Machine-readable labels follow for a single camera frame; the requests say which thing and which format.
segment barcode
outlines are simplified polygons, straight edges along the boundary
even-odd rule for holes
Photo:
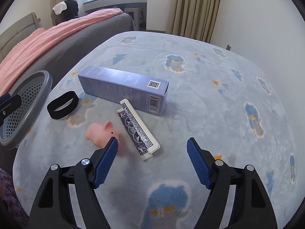
[[[149,111],[153,113],[159,113],[160,97],[150,95],[149,98]]]
[[[153,81],[153,80],[150,80],[147,87],[151,87],[151,88],[154,88],[154,89],[158,89],[159,86],[160,86],[160,82],[157,82],[157,81]]]

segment floor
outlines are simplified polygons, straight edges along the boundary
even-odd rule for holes
[[[17,149],[6,150],[0,145],[0,169],[13,176],[13,163]]]

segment headboard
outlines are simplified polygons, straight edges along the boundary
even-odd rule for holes
[[[0,35],[0,62],[20,41],[39,28],[40,19],[34,12],[23,17]]]

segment window sill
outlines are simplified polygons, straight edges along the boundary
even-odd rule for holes
[[[85,11],[105,6],[114,6],[125,3],[147,3],[147,0],[95,0],[83,4]]]

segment blue gripper pad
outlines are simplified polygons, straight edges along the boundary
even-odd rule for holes
[[[200,183],[205,185],[207,189],[210,189],[212,182],[209,175],[209,168],[191,139],[188,140],[186,149]]]
[[[108,175],[110,167],[114,161],[114,158],[117,154],[118,142],[115,138],[111,144],[108,146],[107,150],[105,151],[102,159],[100,160],[99,164],[96,167],[95,171],[95,179],[93,181],[94,185],[98,188],[101,184],[105,182],[105,179]]]
[[[1,105],[2,103],[6,102],[6,101],[7,101],[8,99],[10,99],[10,98],[11,98],[11,95],[10,95],[9,93],[7,93],[7,94],[1,96],[1,97],[0,97],[0,105]]]

